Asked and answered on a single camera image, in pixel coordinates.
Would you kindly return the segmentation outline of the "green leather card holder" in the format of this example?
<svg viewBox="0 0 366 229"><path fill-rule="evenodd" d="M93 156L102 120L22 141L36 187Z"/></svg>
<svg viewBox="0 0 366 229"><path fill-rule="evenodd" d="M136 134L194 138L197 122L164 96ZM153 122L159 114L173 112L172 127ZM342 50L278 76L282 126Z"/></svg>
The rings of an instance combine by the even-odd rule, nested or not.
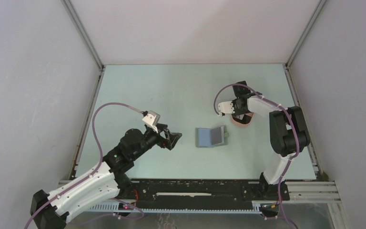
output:
<svg viewBox="0 0 366 229"><path fill-rule="evenodd" d="M228 144L229 133L225 125L214 128L196 128L195 146L197 148L213 148Z"/></svg>

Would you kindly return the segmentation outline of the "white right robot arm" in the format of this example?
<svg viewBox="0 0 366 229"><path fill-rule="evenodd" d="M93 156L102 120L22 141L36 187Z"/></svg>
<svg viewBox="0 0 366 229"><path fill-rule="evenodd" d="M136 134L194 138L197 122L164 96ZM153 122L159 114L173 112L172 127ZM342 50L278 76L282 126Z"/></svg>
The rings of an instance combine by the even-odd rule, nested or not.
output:
<svg viewBox="0 0 366 229"><path fill-rule="evenodd" d="M299 106L284 107L251 90L245 81L233 85L234 113L232 119L246 123L253 115L269 119L270 144L275 152L269 165L261 174L258 193L263 199L271 199L277 194L276 185L282 184L292 160L310 144L310 134L306 126L303 110Z"/></svg>

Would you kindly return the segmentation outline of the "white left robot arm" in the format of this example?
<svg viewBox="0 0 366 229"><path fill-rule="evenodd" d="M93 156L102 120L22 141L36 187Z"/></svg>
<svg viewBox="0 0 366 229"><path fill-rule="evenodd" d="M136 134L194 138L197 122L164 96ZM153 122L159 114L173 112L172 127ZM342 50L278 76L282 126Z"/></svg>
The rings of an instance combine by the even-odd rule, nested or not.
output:
<svg viewBox="0 0 366 229"><path fill-rule="evenodd" d="M181 133L170 132L165 124L156 127L157 132L149 127L144 133L128 130L119 144L88 172L56 190L36 192L30 214L37 228L63 229L77 215L104 200L129 197L132 181L126 172L134 162L154 146L172 150L182 137Z"/></svg>

